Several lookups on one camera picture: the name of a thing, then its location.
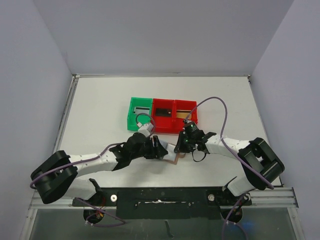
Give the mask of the tan leather card holder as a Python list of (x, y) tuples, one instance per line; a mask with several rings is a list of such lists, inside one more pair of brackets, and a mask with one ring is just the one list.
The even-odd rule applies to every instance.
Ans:
[(161, 145), (168, 152), (165, 156), (162, 157), (162, 161), (167, 162), (169, 164), (177, 165), (179, 159), (183, 159), (186, 154), (180, 152), (174, 152), (175, 145), (172, 143), (168, 143), (166, 141), (160, 141)]

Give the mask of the red double plastic bin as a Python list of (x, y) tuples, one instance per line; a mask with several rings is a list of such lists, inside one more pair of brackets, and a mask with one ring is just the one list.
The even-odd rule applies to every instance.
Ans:
[[(154, 98), (151, 116), (155, 121), (155, 132), (157, 134), (178, 134), (183, 129), (184, 119), (177, 118), (176, 111), (191, 111), (196, 105), (197, 102), (192, 100)], [(171, 117), (155, 116), (156, 108), (171, 109)]]

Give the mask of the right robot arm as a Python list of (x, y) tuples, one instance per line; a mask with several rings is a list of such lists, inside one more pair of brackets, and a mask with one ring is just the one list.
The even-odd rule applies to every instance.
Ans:
[(285, 170), (285, 165), (263, 138), (224, 138), (215, 132), (204, 133), (194, 122), (189, 122), (180, 131), (174, 152), (192, 154), (194, 151), (204, 156), (217, 154), (234, 158), (241, 163), (244, 176), (233, 177), (222, 192), (223, 200), (230, 205), (249, 191), (271, 188), (272, 182)]

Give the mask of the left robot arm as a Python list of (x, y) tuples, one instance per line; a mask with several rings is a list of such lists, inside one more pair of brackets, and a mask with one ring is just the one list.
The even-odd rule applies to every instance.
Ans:
[(125, 142), (109, 144), (101, 153), (68, 155), (58, 150), (32, 172), (30, 188), (39, 193), (44, 204), (71, 197), (95, 206), (102, 199), (99, 185), (96, 180), (82, 180), (81, 176), (118, 171), (138, 158), (162, 160), (169, 153), (168, 145), (156, 135), (136, 132)]

